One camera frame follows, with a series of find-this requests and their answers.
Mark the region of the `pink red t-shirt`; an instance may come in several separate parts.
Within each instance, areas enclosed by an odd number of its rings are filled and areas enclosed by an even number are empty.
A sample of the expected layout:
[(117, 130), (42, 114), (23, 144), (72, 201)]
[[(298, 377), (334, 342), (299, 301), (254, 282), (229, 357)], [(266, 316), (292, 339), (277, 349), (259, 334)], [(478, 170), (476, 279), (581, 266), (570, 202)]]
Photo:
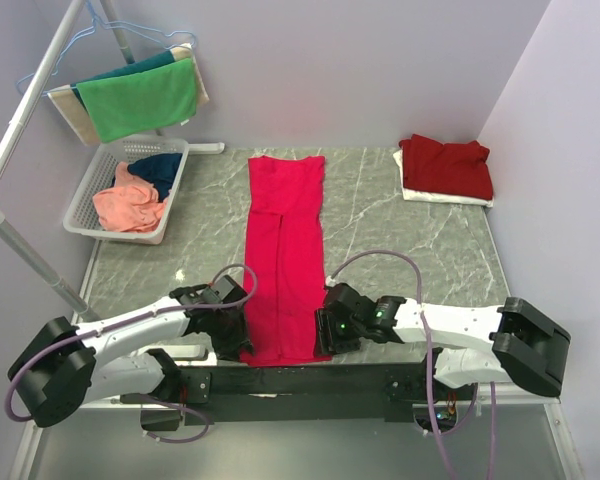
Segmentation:
[(315, 353), (314, 318), (325, 296), (325, 158), (253, 157), (248, 171), (245, 264), (257, 280), (244, 278), (244, 289), (255, 291), (244, 308), (253, 351), (241, 361), (269, 367), (329, 360)]

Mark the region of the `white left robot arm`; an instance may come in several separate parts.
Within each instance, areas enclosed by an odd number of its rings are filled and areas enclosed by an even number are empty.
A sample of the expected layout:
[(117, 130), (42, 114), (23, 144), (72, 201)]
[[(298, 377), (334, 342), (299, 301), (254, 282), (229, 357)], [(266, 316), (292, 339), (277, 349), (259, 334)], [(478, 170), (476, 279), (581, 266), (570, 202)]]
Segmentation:
[(179, 392), (181, 371), (158, 342), (205, 334), (216, 356), (239, 357), (251, 347), (244, 306), (253, 294), (223, 275), (112, 318), (82, 325), (54, 318), (8, 370), (7, 416), (46, 428), (106, 397), (169, 401)]

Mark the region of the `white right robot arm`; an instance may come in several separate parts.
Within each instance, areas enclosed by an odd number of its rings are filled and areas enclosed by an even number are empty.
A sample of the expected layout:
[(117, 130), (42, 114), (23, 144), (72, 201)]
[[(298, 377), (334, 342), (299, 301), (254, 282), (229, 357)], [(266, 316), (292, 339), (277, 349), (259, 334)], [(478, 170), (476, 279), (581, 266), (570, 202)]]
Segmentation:
[(328, 288), (315, 311), (317, 356), (378, 344), (430, 341), (441, 347), (419, 374), (424, 395), (440, 399), (474, 383), (513, 383), (533, 395), (562, 393), (571, 336), (528, 301), (509, 297), (501, 306), (419, 304), (413, 298), (372, 300), (346, 283)]

